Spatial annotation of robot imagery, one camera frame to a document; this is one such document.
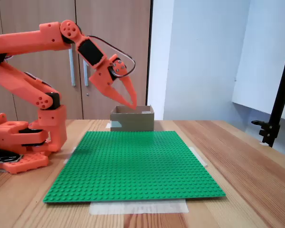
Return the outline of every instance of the wooden table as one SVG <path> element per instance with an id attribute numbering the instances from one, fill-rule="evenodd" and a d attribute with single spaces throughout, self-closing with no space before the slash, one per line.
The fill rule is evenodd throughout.
<path id="1" fill-rule="evenodd" d="M 285 227 L 285 156 L 223 121 L 156 121 L 176 131 L 208 163 L 226 192 L 187 200 L 189 213 L 89 215 L 89 203 L 47 205 L 45 194 L 86 131 L 108 131 L 108 120 L 67 121 L 68 140 L 50 165 L 17 175 L 0 173 L 0 228 Z"/>

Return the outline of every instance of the cardboard box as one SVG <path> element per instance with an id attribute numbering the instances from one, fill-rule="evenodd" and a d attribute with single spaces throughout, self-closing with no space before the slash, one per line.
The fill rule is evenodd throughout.
<path id="1" fill-rule="evenodd" d="M 154 131 L 154 111 L 151 106 L 137 106 L 136 110 L 116 106 L 111 112 L 111 131 Z"/>

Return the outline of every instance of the orange 3d printed part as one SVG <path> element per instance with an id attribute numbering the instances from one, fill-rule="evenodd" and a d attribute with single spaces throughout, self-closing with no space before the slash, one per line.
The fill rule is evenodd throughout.
<path id="1" fill-rule="evenodd" d="M 39 28 L 39 31 L 0 35 L 0 85 L 39 108 L 38 119 L 30 124 L 25 121 L 7 121 L 6 115 L 0 114 L 0 150 L 5 154 L 2 156 L 4 159 L 0 157 L 0 169 L 10 173 L 47 166 L 48 156 L 59 151 L 67 140 L 66 107 L 60 105 L 61 94 L 39 78 L 9 65 L 5 60 L 10 56 L 70 49 L 70 44 L 74 43 L 76 51 L 95 70 L 89 80 L 103 95 L 133 109 L 137 105 L 136 92 L 129 77 L 135 68 L 135 62 L 133 69 L 128 72 L 116 54 L 107 58 L 92 40 L 96 37 L 83 35 L 71 20 L 65 20 L 61 24 L 40 24 Z M 117 78 L 124 84 L 132 103 L 112 87 Z M 8 161 L 8 152 L 23 157 L 19 161 L 3 162 Z"/>

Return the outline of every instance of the wire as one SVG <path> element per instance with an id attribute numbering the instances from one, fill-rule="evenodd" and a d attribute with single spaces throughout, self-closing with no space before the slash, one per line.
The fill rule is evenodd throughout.
<path id="1" fill-rule="evenodd" d="M 8 60 L 8 59 L 10 59 L 10 58 L 13 58 L 13 56 L 6 56 L 6 57 L 4 58 L 4 60 Z"/>
<path id="2" fill-rule="evenodd" d="M 131 73 L 135 70 L 136 62 L 135 62 L 135 60 L 134 60 L 130 55 L 124 53 L 123 51 L 119 50 L 119 49 L 116 48 L 115 46 L 109 44 L 108 42 L 106 42 L 105 40 L 103 40 L 103 39 L 101 39 L 101 38 L 99 38 L 99 37 L 96 37 L 96 36 L 88 36 L 88 37 L 93 37 L 93 38 L 95 38 L 95 39 L 98 39 L 98 40 L 102 41 L 102 42 L 105 43 L 106 45 L 110 46 L 111 48 L 117 50 L 118 52 L 120 52 L 121 54 L 123 54 L 124 56 L 126 56 L 128 59 L 130 59 L 130 60 L 134 63 L 133 68 L 132 68 L 128 73 L 126 73 L 125 75 L 118 75 L 118 74 L 116 74 L 116 73 L 113 71 L 112 74 L 114 74 L 115 77 L 125 77 L 125 76 L 131 74 Z"/>
<path id="3" fill-rule="evenodd" d="M 29 72 L 24 72 L 24 73 L 25 73 L 26 75 L 30 76 L 31 78 L 35 79 L 35 80 L 36 80 L 36 79 L 39 79 L 43 84 L 46 84 L 47 86 L 53 88 L 53 86 L 51 86 L 49 83 L 47 83 L 47 82 L 41 80 L 40 78 L 38 78 L 38 77 L 36 77 L 36 76 L 33 76 L 31 73 L 29 73 Z"/>

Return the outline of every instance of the white tape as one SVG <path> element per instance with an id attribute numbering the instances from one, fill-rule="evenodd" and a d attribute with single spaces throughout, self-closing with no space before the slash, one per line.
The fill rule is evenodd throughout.
<path id="1" fill-rule="evenodd" d="M 118 121 L 111 121 L 111 127 L 122 127 L 122 124 Z"/>
<path id="2" fill-rule="evenodd" d="M 72 156 L 72 153 L 73 153 L 75 150 L 76 150 L 76 147 L 74 147 L 74 148 L 72 149 L 70 156 L 69 156 L 67 159 L 64 160 L 64 162 L 63 162 L 64 164 L 67 164 L 68 160 L 70 159 L 70 157 Z"/>
<path id="3" fill-rule="evenodd" d="M 92 202 L 91 215 L 188 213 L 186 200 L 142 200 L 120 202 Z"/>
<path id="4" fill-rule="evenodd" d="M 208 165 L 207 163 L 205 163 L 205 161 L 200 157 L 200 155 L 195 151 L 193 147 L 190 146 L 189 149 L 204 167 Z"/>

